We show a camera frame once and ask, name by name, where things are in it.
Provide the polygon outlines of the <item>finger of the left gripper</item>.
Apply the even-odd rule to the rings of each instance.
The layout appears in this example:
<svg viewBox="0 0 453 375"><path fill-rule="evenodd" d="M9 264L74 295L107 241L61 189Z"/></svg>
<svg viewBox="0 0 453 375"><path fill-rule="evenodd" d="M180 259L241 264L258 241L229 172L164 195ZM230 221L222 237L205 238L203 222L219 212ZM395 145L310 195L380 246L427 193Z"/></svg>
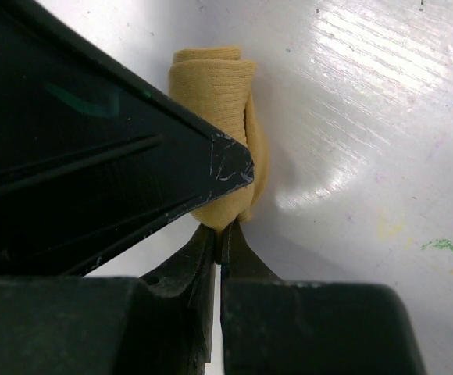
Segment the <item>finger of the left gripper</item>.
<svg viewBox="0 0 453 375"><path fill-rule="evenodd" d="M0 275L84 275L248 186L247 148L36 1L0 1Z"/></svg>

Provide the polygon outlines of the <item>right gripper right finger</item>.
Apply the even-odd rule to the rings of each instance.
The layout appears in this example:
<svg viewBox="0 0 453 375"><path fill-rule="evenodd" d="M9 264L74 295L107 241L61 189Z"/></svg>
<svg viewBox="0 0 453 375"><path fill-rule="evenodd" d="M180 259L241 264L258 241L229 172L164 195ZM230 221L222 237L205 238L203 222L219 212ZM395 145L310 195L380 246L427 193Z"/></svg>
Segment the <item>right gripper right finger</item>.
<svg viewBox="0 0 453 375"><path fill-rule="evenodd" d="M229 280L283 283L251 249L239 221L230 223L220 236L219 265L222 285Z"/></svg>

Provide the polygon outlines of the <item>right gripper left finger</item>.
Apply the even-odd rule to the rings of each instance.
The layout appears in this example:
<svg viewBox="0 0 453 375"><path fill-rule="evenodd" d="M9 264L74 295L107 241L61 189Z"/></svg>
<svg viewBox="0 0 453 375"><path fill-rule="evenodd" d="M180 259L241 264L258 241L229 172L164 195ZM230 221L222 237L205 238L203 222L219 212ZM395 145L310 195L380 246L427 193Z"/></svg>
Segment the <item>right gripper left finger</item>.
<svg viewBox="0 0 453 375"><path fill-rule="evenodd" d="M141 279L148 286L145 355L150 363L211 361L215 233L199 225L191 239Z"/></svg>

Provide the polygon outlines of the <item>mustard yellow sock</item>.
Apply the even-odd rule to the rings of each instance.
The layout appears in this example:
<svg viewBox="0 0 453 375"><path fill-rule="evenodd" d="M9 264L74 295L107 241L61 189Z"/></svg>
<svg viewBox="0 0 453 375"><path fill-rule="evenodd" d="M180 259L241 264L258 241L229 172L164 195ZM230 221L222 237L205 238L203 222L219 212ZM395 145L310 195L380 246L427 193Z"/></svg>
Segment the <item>mustard yellow sock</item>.
<svg viewBox="0 0 453 375"><path fill-rule="evenodd" d="M217 234L234 220L251 219L269 179L269 146L251 89L255 71L255 61L242 59L233 45L177 51L169 69L171 99L247 147L254 162L251 184L192 212Z"/></svg>

